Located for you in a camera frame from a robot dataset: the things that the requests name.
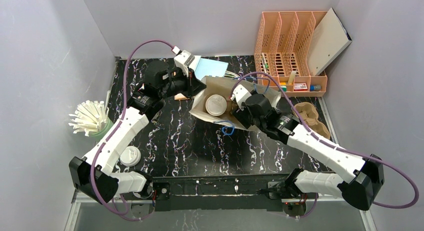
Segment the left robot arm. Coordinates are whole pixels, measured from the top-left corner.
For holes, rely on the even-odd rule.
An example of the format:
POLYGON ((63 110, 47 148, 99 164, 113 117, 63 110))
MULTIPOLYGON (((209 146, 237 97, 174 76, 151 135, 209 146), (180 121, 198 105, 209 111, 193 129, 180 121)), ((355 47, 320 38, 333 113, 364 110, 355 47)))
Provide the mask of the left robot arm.
POLYGON ((134 137, 157 117, 165 99, 177 94, 193 97, 206 88, 196 77, 196 69, 196 64, 181 64, 171 69, 163 61, 152 61, 116 123, 92 150, 69 162, 74 187, 102 205, 115 195, 145 193, 152 182, 148 174, 118 173, 113 171, 114 166, 134 137))

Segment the white cup lid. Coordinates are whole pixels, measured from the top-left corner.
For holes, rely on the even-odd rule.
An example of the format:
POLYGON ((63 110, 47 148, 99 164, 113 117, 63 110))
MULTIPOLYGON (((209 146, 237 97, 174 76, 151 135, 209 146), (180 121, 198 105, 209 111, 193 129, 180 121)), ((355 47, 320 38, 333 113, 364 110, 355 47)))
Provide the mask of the white cup lid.
POLYGON ((206 112, 211 116, 218 117, 223 115, 226 112, 227 107, 226 99, 219 94, 213 94, 205 101, 206 112))

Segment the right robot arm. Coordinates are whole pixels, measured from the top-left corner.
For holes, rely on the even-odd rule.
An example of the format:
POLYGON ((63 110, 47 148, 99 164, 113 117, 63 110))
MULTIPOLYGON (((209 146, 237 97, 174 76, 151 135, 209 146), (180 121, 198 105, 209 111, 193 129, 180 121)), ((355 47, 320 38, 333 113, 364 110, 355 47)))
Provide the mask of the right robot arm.
POLYGON ((274 192, 293 197, 327 194, 343 198, 356 209, 370 209, 384 182, 375 156, 363 158, 339 151, 338 145, 309 128, 299 112, 282 113, 264 94, 238 87, 231 99, 238 106, 233 114, 245 127, 255 126, 269 138, 306 153, 332 170, 321 173, 296 168, 272 189, 274 192))

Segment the blue checkered paper bag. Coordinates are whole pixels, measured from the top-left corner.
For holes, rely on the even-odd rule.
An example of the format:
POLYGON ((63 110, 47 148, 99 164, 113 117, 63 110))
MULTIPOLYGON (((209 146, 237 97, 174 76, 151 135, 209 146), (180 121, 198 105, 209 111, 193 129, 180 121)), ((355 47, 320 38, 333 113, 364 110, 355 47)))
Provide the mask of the blue checkered paper bag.
POLYGON ((231 100, 232 92, 237 85, 243 85, 246 89, 248 89, 251 95, 264 95, 274 108, 277 108, 278 102, 281 99, 280 92, 264 85, 259 85, 245 80, 205 76, 201 81, 206 84, 206 88, 194 97, 191 110, 189 111, 190 114, 202 121, 233 127, 235 129, 260 131, 256 126, 244 128, 242 124, 232 115, 232 109, 238 108, 237 103, 231 100), (206 99, 214 94, 223 96, 227 101, 227 109, 225 113, 220 116, 212 116, 208 114, 205 108, 206 99))

